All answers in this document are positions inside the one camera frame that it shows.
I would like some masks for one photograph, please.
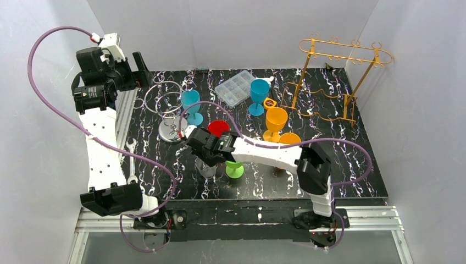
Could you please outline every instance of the tabletop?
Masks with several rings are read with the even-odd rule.
[[[265,126],[265,114],[254,117],[248,113],[252,100],[248,98],[233,109],[228,109],[214,92],[214,88],[223,81],[233,77],[239,70],[210,70],[205,74],[193,71],[158,71],[155,80],[170,80],[182,85],[183,90],[195,89],[201,95],[201,101],[213,101],[226,108],[235,119],[236,124],[246,136],[262,139]],[[257,78],[273,76],[272,88],[281,99],[286,83],[297,82],[302,72],[300,69],[255,69],[248,70]],[[307,69],[304,77],[304,89],[318,91],[323,89],[329,95],[351,93],[344,69]],[[144,98],[148,89],[140,89],[137,98]],[[285,95],[287,105],[292,100],[293,87]],[[147,96],[147,106],[155,106],[152,92]],[[343,98],[329,99],[322,94],[299,93],[297,108],[303,113],[318,111],[323,117],[334,118],[343,113]],[[200,125],[207,128],[214,120],[227,120],[226,114],[211,105],[204,105],[199,111],[204,116]],[[315,138],[339,138],[356,142],[371,155],[374,166],[371,174],[357,184],[338,187],[335,197],[374,198],[388,197],[387,190],[380,175],[377,162],[364,129],[359,111],[355,109],[356,124],[344,120],[327,122],[318,117],[302,117],[296,111],[288,111],[289,119],[282,133],[293,132],[302,140]],[[299,188],[298,179],[285,170],[256,163],[244,163],[245,173],[238,179],[231,179],[225,173],[225,164],[219,164],[213,178],[206,179],[195,168],[195,156],[184,144],[169,144],[158,136],[158,125],[162,118],[149,111],[145,106],[135,107],[132,112],[127,138],[137,141],[135,153],[151,158],[171,170],[177,178],[177,190],[174,199],[309,199],[308,193]],[[366,170],[367,161],[362,153],[346,144],[322,143],[324,151],[332,160],[331,181],[345,182],[360,177]],[[129,173],[129,158],[122,161],[122,169]],[[165,199],[172,189],[170,177],[160,169],[135,161],[135,174],[139,177],[146,194]]]

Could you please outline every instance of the white wall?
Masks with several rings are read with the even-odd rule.
[[[105,32],[121,34],[121,46],[141,51],[150,70],[303,67],[301,39],[318,33],[340,42],[357,39],[378,0],[88,0]],[[318,45],[349,55],[350,48]],[[343,60],[320,57],[344,67]]]
[[[358,105],[413,259],[465,263],[466,2],[380,0],[360,40],[395,57]],[[354,87],[365,67],[346,69]]]
[[[85,0],[0,3],[3,263],[66,263],[79,195],[87,190],[85,138],[42,104],[26,76],[32,45],[42,33],[59,25],[102,33]],[[56,33],[39,47],[33,64],[45,97],[76,120],[69,88],[79,69],[75,52],[91,45],[82,33]]]

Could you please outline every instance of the blue goblet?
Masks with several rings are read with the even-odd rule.
[[[188,106],[197,103],[200,100],[201,97],[196,90],[186,91],[181,94],[183,109],[186,109]],[[200,104],[193,106],[188,109],[188,111],[186,111],[188,114],[190,114],[187,118],[189,125],[200,125],[202,121],[204,121],[204,117],[198,113],[199,109],[201,109]]]
[[[267,81],[257,79],[251,83],[251,99],[254,102],[248,110],[251,115],[257,117],[264,113],[262,103],[269,95],[270,85]]]

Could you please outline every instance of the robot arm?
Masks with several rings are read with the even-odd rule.
[[[295,146],[290,148],[261,148],[255,144],[280,146],[272,142],[238,137],[235,132],[223,132],[216,137],[209,131],[190,125],[185,130],[183,139],[191,147],[192,153],[209,166],[225,161],[257,162],[273,167],[284,168],[297,174],[299,187],[308,192],[313,203],[313,211],[318,215],[332,215],[330,187],[330,159],[318,144]]]
[[[127,58],[118,46],[117,34],[107,34],[102,39],[93,36],[93,40],[99,43],[98,47],[76,53],[81,72],[71,89],[83,126],[95,137],[116,147],[117,91],[148,87],[152,74],[139,52],[133,53],[138,71],[131,71]],[[80,79],[84,86],[78,87]],[[86,141],[90,171],[89,192],[80,196],[83,207],[100,216],[107,216],[121,213],[140,215],[158,206],[157,198],[145,195],[137,179],[131,178],[126,182],[118,153],[88,137]]]

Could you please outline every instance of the plastic storage box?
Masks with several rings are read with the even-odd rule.
[[[254,76],[244,70],[219,84],[214,90],[222,102],[233,108],[250,96],[254,79]]]

